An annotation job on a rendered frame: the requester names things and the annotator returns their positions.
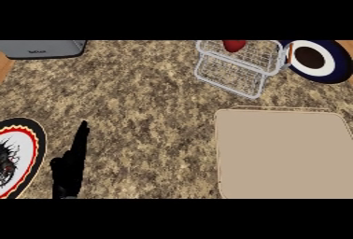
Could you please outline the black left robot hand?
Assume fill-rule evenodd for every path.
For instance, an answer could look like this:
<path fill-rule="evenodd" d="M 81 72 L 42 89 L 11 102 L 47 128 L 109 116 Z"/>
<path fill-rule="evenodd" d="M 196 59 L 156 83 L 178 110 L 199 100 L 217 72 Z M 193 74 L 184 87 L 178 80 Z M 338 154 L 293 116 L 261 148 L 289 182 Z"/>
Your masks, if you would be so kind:
<path fill-rule="evenodd" d="M 53 199 L 76 198 L 82 182 L 88 134 L 88 123 L 82 120 L 73 135 L 70 149 L 60 158 L 53 158 L 50 161 Z"/>

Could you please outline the beige tray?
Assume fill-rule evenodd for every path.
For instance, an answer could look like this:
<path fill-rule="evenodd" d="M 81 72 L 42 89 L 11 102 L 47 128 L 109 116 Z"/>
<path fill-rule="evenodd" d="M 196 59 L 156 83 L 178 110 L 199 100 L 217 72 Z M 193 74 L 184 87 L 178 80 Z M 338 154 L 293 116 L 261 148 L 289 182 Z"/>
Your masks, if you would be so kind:
<path fill-rule="evenodd" d="M 221 109 L 218 191 L 228 199 L 353 199 L 353 133 L 335 113 Z"/>

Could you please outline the red tomato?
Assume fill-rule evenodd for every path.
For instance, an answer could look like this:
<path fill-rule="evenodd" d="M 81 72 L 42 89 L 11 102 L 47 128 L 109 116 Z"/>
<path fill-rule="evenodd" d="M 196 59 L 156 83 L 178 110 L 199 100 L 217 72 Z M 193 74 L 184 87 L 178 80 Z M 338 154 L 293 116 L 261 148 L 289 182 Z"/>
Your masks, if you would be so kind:
<path fill-rule="evenodd" d="M 228 52 L 236 52 L 242 49 L 245 46 L 246 41 L 245 40 L 222 40 L 222 47 Z"/>

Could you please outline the black red and white plate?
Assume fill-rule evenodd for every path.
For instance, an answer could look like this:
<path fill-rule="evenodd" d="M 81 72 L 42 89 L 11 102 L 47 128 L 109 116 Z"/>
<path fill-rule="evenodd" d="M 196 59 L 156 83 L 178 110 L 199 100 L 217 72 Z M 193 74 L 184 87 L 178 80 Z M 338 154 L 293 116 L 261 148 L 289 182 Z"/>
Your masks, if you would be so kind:
<path fill-rule="evenodd" d="M 22 194 L 41 167 L 47 136 L 29 118 L 0 120 L 0 199 Z"/>

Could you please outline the grey flat appliance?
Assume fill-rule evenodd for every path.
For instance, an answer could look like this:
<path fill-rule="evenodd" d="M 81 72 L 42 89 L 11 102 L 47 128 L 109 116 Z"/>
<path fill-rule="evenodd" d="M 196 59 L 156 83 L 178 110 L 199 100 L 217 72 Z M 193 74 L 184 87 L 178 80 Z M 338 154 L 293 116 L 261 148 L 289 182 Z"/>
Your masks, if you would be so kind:
<path fill-rule="evenodd" d="M 11 60 L 70 58 L 82 54 L 85 40 L 0 40 L 0 51 Z"/>

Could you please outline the dark blue and white plate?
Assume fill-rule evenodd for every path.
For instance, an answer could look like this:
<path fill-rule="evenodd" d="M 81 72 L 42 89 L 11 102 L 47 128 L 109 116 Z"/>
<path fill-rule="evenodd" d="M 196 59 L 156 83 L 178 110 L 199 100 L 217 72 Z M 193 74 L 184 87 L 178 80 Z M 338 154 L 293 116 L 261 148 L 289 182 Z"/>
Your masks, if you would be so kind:
<path fill-rule="evenodd" d="M 310 81 L 336 84 L 353 75 L 353 59 L 335 40 L 280 40 L 292 49 L 289 69 Z"/>

